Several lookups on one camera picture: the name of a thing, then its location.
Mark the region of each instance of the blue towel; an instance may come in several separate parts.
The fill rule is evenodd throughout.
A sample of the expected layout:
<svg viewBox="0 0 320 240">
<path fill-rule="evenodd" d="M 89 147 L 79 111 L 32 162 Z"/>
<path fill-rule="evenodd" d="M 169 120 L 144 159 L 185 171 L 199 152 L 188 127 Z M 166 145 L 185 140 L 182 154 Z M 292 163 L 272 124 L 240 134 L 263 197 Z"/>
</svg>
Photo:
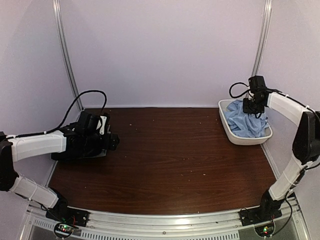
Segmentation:
<svg viewBox="0 0 320 240">
<path fill-rule="evenodd" d="M 265 128 L 269 127 L 267 115 L 263 113 L 260 118 L 254 114 L 243 112 L 243 101 L 235 100 L 224 111 L 231 131 L 238 137 L 260 138 L 265 136 Z"/>
</svg>

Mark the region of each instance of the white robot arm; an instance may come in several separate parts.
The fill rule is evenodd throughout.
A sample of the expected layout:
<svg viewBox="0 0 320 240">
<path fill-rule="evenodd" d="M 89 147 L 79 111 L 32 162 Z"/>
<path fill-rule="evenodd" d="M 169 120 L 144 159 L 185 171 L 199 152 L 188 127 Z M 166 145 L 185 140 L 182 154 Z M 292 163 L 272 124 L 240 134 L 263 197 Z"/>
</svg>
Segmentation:
<svg viewBox="0 0 320 240">
<path fill-rule="evenodd" d="M 110 132 L 109 114 L 82 111 L 77 122 L 51 133 L 5 135 L 0 132 L 0 191 L 16 193 L 50 210 L 54 219 L 68 219 L 68 201 L 54 189 L 42 186 L 14 170 L 14 162 L 43 154 L 56 161 L 101 157 L 116 150 L 118 135 Z"/>
<path fill-rule="evenodd" d="M 248 91 L 253 97 L 243 99 L 244 113 L 255 114 L 257 117 L 268 107 L 289 119 L 298 129 L 292 145 L 291 159 L 279 179 L 263 194 L 260 206 L 240 211 L 243 226 L 280 217 L 281 204 L 320 156 L 319 112 L 276 89 L 267 88 L 263 76 L 249 78 L 249 90 L 246 92 Z"/>
</svg>

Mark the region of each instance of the white tray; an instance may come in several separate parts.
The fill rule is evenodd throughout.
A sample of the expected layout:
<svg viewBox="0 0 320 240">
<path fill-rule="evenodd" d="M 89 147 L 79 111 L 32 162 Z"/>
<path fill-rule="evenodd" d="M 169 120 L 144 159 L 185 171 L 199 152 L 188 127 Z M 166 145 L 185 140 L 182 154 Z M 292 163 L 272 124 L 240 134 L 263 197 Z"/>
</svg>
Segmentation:
<svg viewBox="0 0 320 240">
<path fill-rule="evenodd" d="M 258 144 L 263 144 L 265 141 L 267 141 L 269 138 L 272 137 L 273 132 L 271 127 L 267 127 L 265 129 L 265 136 L 263 137 L 241 137 L 241 136 L 236 136 L 230 129 L 227 119 L 225 117 L 224 111 L 227 111 L 227 107 L 230 103 L 232 103 L 234 99 L 231 100 L 221 100 L 219 101 L 219 114 L 221 118 L 221 122 L 224 128 L 224 131 L 230 140 L 235 145 L 258 145 Z"/>
</svg>

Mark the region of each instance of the metal track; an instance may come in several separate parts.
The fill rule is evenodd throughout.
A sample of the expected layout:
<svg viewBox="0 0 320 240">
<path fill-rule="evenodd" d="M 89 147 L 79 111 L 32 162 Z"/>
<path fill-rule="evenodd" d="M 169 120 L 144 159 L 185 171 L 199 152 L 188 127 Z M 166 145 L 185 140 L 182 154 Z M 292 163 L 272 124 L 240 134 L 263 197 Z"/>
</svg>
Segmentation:
<svg viewBox="0 0 320 240">
<path fill-rule="evenodd" d="M 74 96 L 74 98 L 76 98 L 79 95 L 79 91 L 77 88 L 75 76 L 74 76 L 74 73 L 73 73 L 73 70 L 71 67 L 70 57 L 69 57 L 69 53 L 68 53 L 65 31 L 64 31 L 61 10 L 60 10 L 60 0 L 53 0 L 52 3 L 53 3 L 53 12 L 54 12 L 56 26 L 58 29 L 58 36 L 59 36 L 59 40 L 60 40 L 60 46 L 61 46 L 61 50 L 62 50 L 62 56 L 63 56 L 64 65 L 65 65 L 65 70 L 66 70 L 67 76 L 69 78 L 69 82 L 70 82 L 73 96 Z M 76 106 L 79 111 L 83 110 L 84 107 L 82 105 L 80 98 L 76 101 Z"/>
<path fill-rule="evenodd" d="M 309 240 L 308 230 L 299 204 L 295 198 L 289 199 L 293 208 L 293 223 L 300 240 Z M 56 224 L 47 219 L 45 212 L 36 203 L 28 207 L 27 219 L 21 240 L 27 240 L 32 227 L 37 226 L 51 231 Z M 240 209 L 185 215 L 133 215 L 101 211 L 91 211 L 87 227 L 79 227 L 73 236 L 86 240 L 211 240 L 239 239 L 237 233 L 253 225 L 243 227 L 238 212 Z M 281 206 L 283 216 L 287 218 L 290 208 L 287 203 Z"/>
<path fill-rule="evenodd" d="M 271 14 L 272 14 L 272 0 L 265 0 L 260 39 L 259 39 L 258 49 L 256 51 L 255 61 L 252 69 L 252 76 L 257 75 L 260 69 L 262 55 L 267 42 Z"/>
</svg>

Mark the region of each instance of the brown wooden surface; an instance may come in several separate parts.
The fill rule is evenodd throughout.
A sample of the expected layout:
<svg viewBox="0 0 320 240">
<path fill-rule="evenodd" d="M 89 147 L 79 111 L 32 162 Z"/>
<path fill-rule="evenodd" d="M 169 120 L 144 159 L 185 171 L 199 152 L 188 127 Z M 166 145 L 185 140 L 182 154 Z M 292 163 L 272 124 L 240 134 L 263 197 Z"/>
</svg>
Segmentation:
<svg viewBox="0 0 320 240">
<path fill-rule="evenodd" d="M 58 163 L 50 187 L 73 207 L 125 214 L 256 206 L 275 181 L 260 147 L 229 142 L 217 108 L 112 109 L 120 144 L 106 157 Z"/>
</svg>

